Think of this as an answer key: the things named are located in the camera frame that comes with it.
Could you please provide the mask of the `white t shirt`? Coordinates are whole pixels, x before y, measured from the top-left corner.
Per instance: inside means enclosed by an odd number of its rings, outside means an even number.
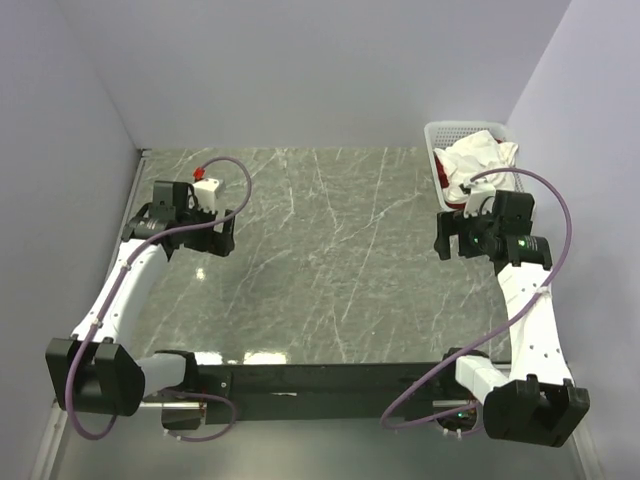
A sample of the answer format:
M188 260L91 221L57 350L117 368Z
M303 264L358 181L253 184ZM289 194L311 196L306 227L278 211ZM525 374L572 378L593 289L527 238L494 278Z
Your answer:
M516 165L519 144L498 142L488 130L468 135L445 149L435 148L449 180L446 198L452 203L465 203L467 195L460 185L471 177L485 172Z

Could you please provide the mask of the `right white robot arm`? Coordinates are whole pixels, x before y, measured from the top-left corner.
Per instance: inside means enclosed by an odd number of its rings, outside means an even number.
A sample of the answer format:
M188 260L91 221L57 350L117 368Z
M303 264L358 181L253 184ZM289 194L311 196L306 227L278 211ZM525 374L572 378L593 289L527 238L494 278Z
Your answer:
M558 448L565 444L590 407L586 389L575 385L561 349L551 290L548 241L532 235L534 198L528 193L468 186L460 211L437 218L434 247L451 257L450 238L464 258L487 257L494 265L510 317L511 367L503 374L471 351L441 371L444 395L467 392L482 406L482 422L492 439Z

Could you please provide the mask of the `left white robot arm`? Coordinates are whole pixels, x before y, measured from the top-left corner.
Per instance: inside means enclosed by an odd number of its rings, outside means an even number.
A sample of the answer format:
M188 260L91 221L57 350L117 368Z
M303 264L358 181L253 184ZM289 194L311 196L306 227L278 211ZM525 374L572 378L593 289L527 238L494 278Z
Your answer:
M45 359L59 405L73 396L77 412L131 416L142 400L166 392L193 399L200 388L194 354L160 350L134 359L134 324L156 280L179 248L228 256L235 220L217 202L224 183L157 181L152 199L126 223L118 256L88 314L66 339L50 341Z

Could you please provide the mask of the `red t shirt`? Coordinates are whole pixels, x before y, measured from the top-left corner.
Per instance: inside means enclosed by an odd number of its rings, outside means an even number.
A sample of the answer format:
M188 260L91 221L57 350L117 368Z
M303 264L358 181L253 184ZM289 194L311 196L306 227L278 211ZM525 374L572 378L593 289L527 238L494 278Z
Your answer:
M440 162L437 154L434 154L434 161L435 161L435 165L436 165L436 169L437 169L437 175L438 175L438 180L439 180L439 184L441 187L441 191L442 191L442 195L443 195L443 199L444 202L446 204L447 207L452 208L454 210L462 210L465 206L465 203L452 203L451 201L449 201L446 198L446 189L449 187L449 180L448 177L445 173L444 167L442 165L442 163Z

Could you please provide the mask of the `white plastic basket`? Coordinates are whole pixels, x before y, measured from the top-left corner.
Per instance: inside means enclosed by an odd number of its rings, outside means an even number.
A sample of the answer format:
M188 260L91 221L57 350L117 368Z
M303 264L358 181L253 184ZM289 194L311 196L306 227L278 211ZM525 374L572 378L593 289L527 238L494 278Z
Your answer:
M468 195L461 185L477 174L515 167L519 144L501 123L435 121L424 127L436 194L444 210L460 209Z

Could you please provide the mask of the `black base beam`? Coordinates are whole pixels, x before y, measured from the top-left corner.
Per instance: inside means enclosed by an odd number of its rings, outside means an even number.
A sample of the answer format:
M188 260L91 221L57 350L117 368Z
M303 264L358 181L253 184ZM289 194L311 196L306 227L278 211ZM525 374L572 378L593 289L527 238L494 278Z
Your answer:
M171 398L196 400L203 410L162 410L171 430L239 421L378 419L435 367L427 363L328 365L199 365L187 387Z

